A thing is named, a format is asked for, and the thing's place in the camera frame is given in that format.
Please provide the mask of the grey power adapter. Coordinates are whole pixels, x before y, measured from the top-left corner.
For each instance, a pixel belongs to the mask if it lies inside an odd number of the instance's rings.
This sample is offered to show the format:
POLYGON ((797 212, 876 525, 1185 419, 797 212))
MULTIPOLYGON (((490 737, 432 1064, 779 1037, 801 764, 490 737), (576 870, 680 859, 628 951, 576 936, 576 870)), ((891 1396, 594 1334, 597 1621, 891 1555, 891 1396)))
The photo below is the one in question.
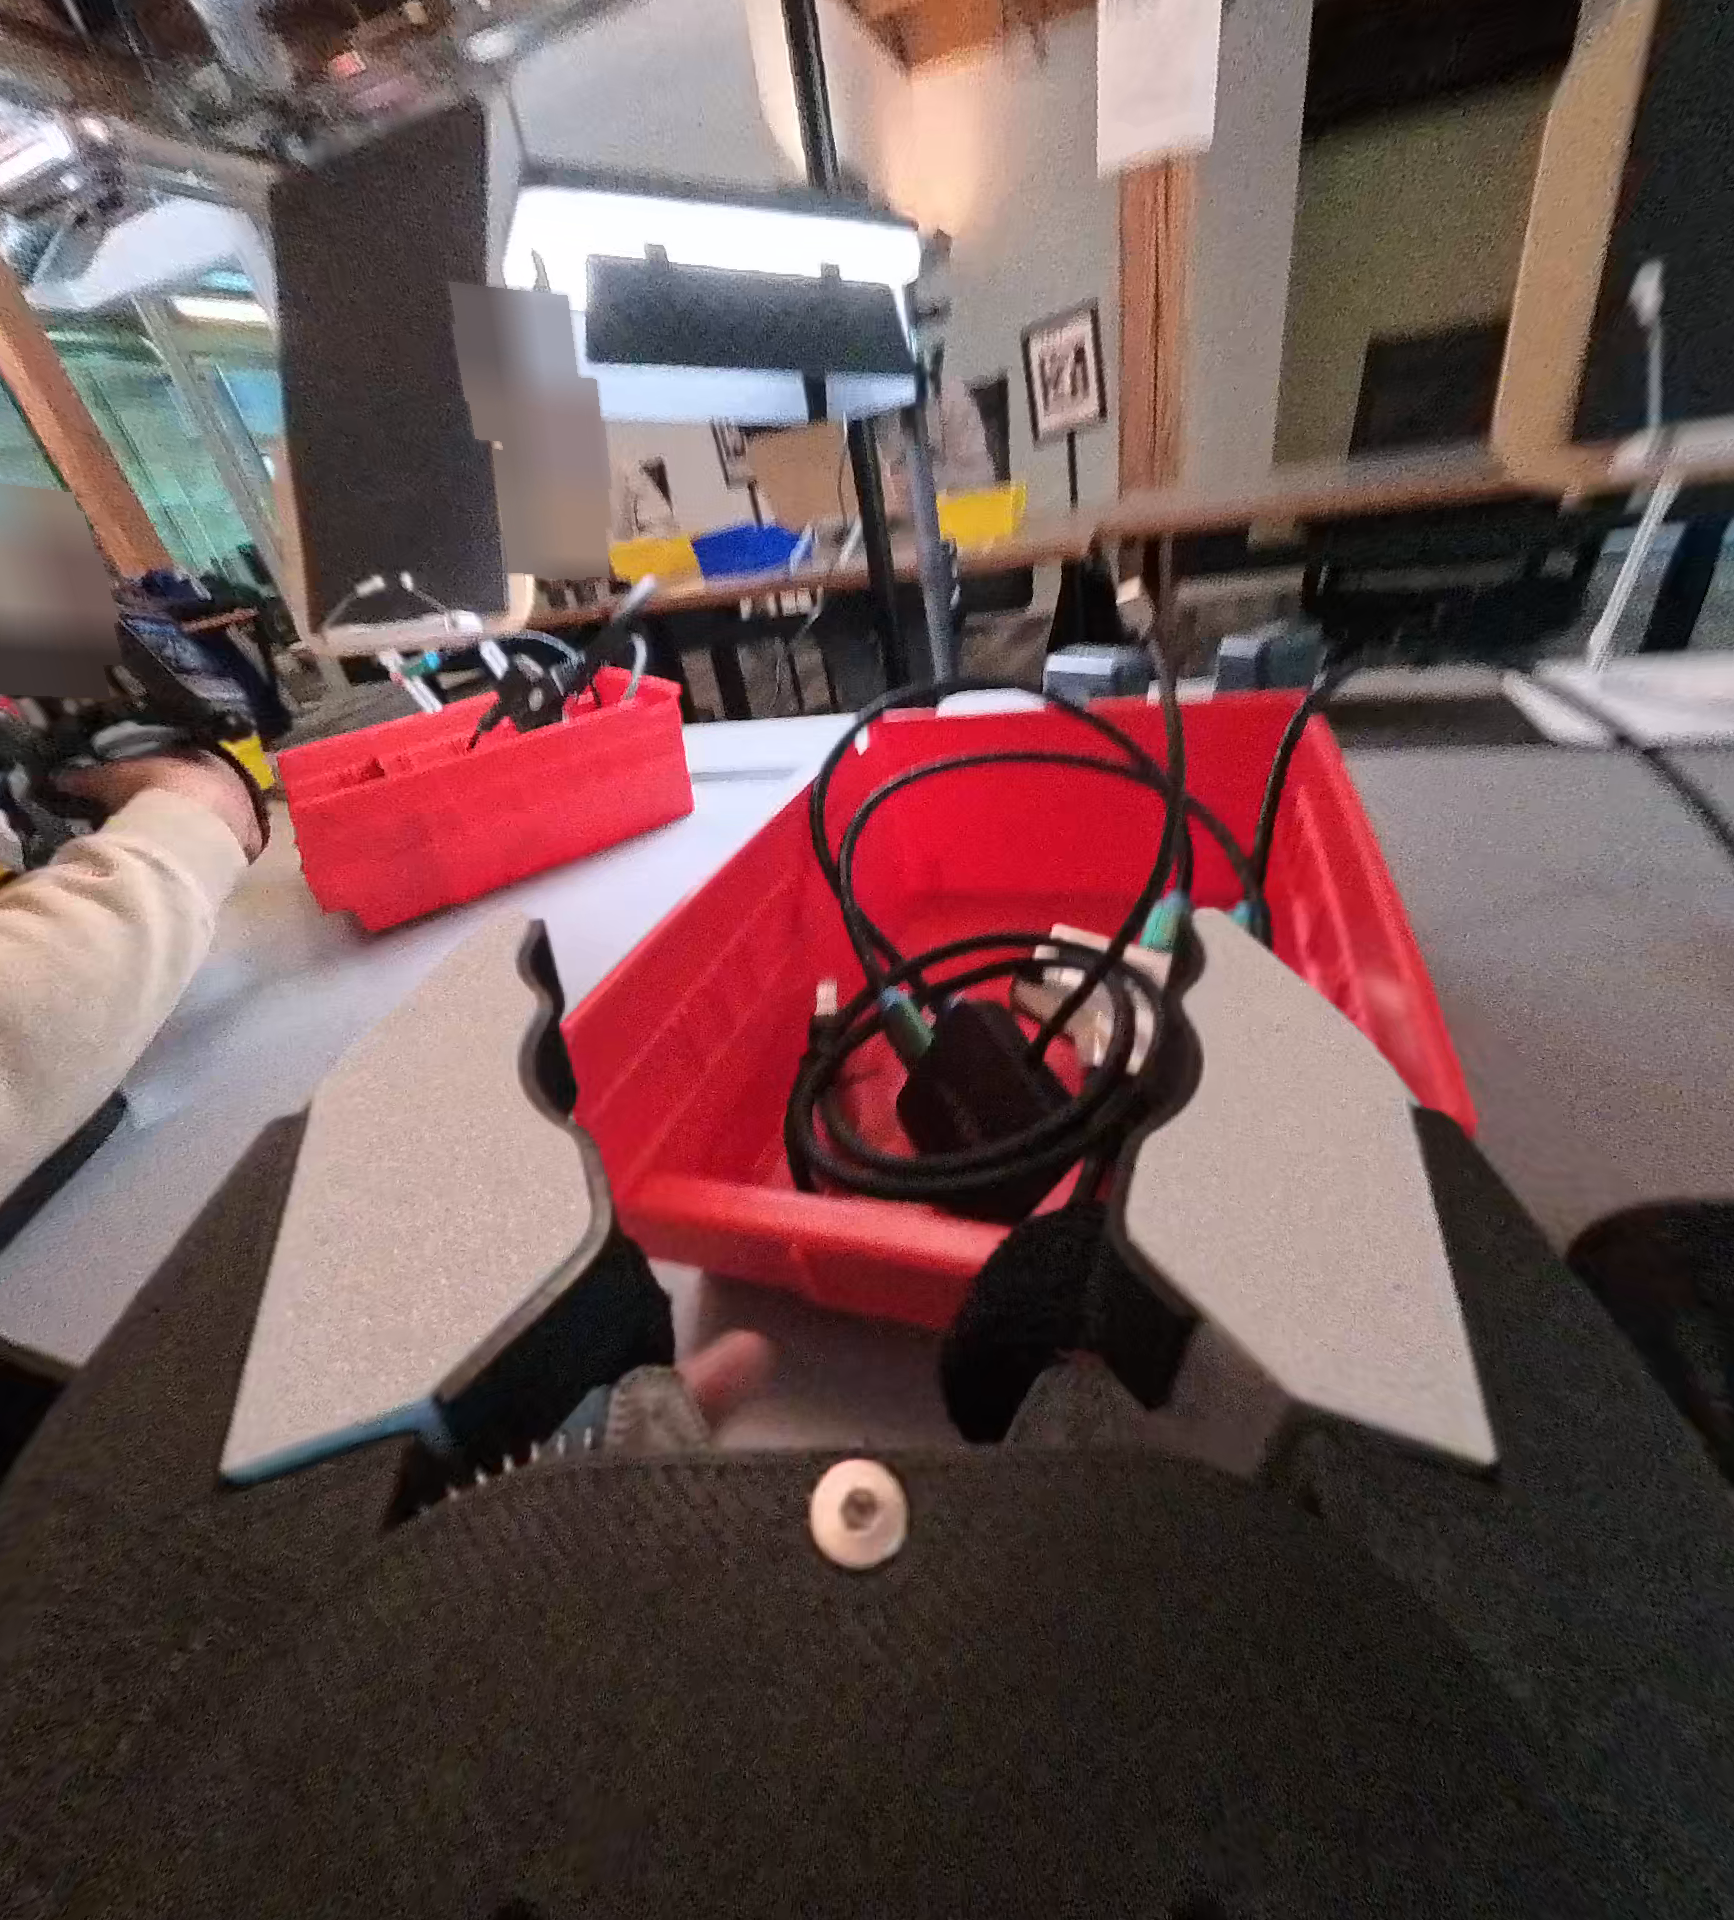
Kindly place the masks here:
POLYGON ((1144 650, 1126 642, 1085 642, 1050 650, 1042 668, 1042 694, 1073 705, 1102 698, 1142 698, 1153 687, 1144 650))

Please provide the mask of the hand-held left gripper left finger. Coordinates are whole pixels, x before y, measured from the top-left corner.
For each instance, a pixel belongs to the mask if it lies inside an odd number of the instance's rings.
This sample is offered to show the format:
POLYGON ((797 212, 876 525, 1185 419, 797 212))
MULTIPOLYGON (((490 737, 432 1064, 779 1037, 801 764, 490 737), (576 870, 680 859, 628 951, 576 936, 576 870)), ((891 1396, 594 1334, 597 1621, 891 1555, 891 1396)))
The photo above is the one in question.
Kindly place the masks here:
POLYGON ((614 1196, 555 1070, 541 922, 462 940, 327 1070, 304 1112, 217 1472, 254 1488, 390 1436, 467 1441, 467 1405, 567 1303, 614 1196))

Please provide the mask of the another person's forearm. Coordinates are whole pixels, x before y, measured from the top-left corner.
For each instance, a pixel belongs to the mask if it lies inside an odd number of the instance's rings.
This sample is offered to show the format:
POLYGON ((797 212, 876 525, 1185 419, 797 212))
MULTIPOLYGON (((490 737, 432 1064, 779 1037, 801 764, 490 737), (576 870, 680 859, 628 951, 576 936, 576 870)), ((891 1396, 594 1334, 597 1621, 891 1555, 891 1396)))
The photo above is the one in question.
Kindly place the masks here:
POLYGON ((118 1092, 245 870, 228 828, 151 795, 0 892, 0 1208, 118 1092))

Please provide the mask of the person's left hand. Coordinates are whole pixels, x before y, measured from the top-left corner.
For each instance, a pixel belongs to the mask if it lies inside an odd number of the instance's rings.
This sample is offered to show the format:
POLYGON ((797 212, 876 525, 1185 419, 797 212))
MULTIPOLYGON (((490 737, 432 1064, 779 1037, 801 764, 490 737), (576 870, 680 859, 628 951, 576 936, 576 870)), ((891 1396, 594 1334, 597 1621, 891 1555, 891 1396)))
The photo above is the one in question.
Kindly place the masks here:
POLYGON ((719 1429, 739 1405, 766 1389, 777 1350, 752 1329, 711 1337, 698 1351, 677 1360, 674 1375, 701 1412, 707 1429, 719 1429))

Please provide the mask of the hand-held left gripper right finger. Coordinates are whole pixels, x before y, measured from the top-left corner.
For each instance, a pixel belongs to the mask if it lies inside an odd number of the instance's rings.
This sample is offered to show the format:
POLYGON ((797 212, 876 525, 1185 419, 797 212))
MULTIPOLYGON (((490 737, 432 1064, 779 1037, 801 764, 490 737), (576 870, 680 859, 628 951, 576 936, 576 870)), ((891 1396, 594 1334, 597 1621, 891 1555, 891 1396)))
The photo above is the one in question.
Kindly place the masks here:
POLYGON ((1195 911, 1174 1009, 1198 1081, 1130 1146, 1126 1261, 1191 1312, 1164 1413, 1185 1450, 1257 1472, 1343 1422, 1467 1472, 1501 1462, 1417 1141, 1379 1049, 1287 964, 1195 911))

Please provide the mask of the black HDMI adapter box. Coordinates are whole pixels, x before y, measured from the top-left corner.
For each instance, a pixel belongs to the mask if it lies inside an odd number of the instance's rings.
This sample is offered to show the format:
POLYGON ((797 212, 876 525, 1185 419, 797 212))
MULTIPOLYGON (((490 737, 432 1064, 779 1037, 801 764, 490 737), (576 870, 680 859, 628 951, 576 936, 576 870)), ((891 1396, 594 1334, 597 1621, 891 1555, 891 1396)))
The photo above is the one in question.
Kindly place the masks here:
POLYGON ((918 1160, 963 1164, 1050 1126, 1068 1091, 1012 1011, 990 998, 952 998, 926 1051, 902 1070, 895 1115, 918 1160))

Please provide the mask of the red plastic bin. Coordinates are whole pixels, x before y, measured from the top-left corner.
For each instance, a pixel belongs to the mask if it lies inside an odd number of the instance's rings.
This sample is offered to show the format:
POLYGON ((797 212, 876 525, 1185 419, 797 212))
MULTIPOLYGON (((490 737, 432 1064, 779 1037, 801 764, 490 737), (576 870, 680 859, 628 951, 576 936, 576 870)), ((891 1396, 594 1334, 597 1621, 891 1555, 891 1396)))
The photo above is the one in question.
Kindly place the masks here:
POLYGON ((534 732, 479 736, 493 695, 277 753, 304 885, 365 932, 614 850, 694 809, 684 687, 605 668, 534 732))
MULTIPOLYGON (((862 968, 787 802, 567 1015, 576 1118, 622 1229, 653 1257, 818 1309, 943 1333, 999 1246, 988 1222, 790 1185, 783 1115, 817 985, 862 968)), ((1056 768, 956 771, 887 802, 856 892, 902 956, 977 932, 1111 932, 1153 861, 1159 802, 1056 768)), ((1401 892, 1323 721, 1303 736, 1267 864, 1274 956, 1327 998, 1417 1103, 1474 1133, 1401 892)))

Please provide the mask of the small blue bin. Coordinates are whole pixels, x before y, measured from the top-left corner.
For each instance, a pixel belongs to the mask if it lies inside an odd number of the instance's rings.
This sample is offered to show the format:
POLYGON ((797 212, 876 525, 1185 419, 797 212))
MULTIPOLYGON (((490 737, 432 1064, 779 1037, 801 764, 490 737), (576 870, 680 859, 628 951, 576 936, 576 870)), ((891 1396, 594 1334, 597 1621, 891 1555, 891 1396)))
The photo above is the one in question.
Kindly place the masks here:
POLYGON ((726 583, 790 573, 804 564, 809 529, 777 521, 739 521, 690 542, 701 581, 726 583))

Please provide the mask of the silver HDMI splitter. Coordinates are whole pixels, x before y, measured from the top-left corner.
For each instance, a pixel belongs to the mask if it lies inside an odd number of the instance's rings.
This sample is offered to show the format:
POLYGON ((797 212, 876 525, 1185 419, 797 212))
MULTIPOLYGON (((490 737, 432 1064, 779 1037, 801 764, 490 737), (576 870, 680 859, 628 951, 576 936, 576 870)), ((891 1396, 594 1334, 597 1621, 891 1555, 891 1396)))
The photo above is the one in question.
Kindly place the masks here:
MULTIPOLYGON (((1015 978, 1008 988, 1008 1009, 1015 1015, 1015 1019, 1025 1019, 1039 1030, 1050 1029, 1057 1006, 1073 995, 1084 975, 1080 967, 1067 967, 1056 960, 1056 944, 1060 940, 1084 949, 1108 947, 1108 939, 1099 932, 1068 923, 1050 926, 1050 939, 1032 949, 1039 978, 1030 980, 1015 978)), ((1130 947, 1123 951, 1123 960, 1133 971, 1144 975, 1157 992, 1164 988, 1168 956, 1163 949, 1130 947)), ((1139 1070, 1144 1063, 1144 1051, 1153 1039, 1153 1016, 1149 1001, 1133 988, 1128 992, 1128 1016, 1133 1022, 1133 1042, 1128 1049, 1126 1067, 1139 1070)), ((1085 1070, 1095 1070, 1105 1063, 1113 1042, 1113 1030, 1118 1015, 1108 985, 1095 985, 1092 998, 1067 1022, 1057 1026, 1057 1037, 1068 1044, 1075 1063, 1085 1070)))

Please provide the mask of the white paper sheet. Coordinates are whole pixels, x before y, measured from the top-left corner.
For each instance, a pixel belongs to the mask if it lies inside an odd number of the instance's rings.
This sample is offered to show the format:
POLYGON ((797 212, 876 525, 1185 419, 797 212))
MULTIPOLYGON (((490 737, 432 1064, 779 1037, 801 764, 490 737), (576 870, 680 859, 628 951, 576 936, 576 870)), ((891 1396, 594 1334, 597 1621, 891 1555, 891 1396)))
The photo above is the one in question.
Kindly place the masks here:
POLYGON ((1213 146, 1219 35, 1220 3, 1095 7, 1099 180, 1213 146))

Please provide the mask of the light panel on stand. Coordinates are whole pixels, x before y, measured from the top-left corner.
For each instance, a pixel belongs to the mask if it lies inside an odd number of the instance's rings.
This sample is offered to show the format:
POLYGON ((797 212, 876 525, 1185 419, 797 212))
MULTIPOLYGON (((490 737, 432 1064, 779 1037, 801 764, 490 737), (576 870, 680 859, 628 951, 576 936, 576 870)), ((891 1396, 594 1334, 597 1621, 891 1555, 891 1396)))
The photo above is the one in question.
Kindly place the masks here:
POLYGON ((567 300, 580 370, 597 377, 608 424, 842 424, 891 685, 939 681, 956 666, 911 315, 923 262, 918 222, 873 201, 572 166, 520 180, 501 250, 501 286, 534 279, 567 300), (880 419, 900 432, 926 668, 902 646, 869 435, 880 419))

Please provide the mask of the wooden desk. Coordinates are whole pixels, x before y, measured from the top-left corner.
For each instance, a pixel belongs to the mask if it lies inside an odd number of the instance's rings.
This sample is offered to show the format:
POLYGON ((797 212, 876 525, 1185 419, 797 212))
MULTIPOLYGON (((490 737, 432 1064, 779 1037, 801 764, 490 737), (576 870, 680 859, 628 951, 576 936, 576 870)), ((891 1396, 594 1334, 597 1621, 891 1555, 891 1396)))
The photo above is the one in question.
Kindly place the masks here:
POLYGON ((1657 443, 1575 446, 1502 466, 1486 449, 1415 449, 1274 467, 1226 494, 1133 494, 1067 515, 1026 515, 997 538, 954 542, 956 577, 1084 560, 1092 552, 1242 536, 1288 546, 1340 521, 1546 505, 1562 519, 1627 515, 1657 481, 1678 494, 1734 491, 1734 415, 1665 429, 1657 443))

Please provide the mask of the framed wall picture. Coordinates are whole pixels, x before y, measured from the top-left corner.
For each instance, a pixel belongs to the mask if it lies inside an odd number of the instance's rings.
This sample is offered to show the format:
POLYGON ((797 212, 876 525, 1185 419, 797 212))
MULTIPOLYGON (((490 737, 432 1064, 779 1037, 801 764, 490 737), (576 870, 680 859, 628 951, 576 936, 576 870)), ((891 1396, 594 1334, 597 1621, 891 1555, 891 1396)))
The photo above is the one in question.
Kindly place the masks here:
POLYGON ((1021 331, 1025 415, 1032 446, 1102 426, 1111 415, 1098 303, 1050 314, 1021 331))

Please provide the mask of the grey blue battery pack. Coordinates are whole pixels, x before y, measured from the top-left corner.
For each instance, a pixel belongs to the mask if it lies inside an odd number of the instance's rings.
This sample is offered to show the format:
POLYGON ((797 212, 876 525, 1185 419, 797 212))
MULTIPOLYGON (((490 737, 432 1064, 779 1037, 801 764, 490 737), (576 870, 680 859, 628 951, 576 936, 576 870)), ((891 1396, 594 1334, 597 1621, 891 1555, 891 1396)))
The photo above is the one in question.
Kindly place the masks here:
POLYGON ((1306 691, 1320 676, 1325 640, 1312 619, 1274 619, 1219 640, 1216 695, 1306 691))

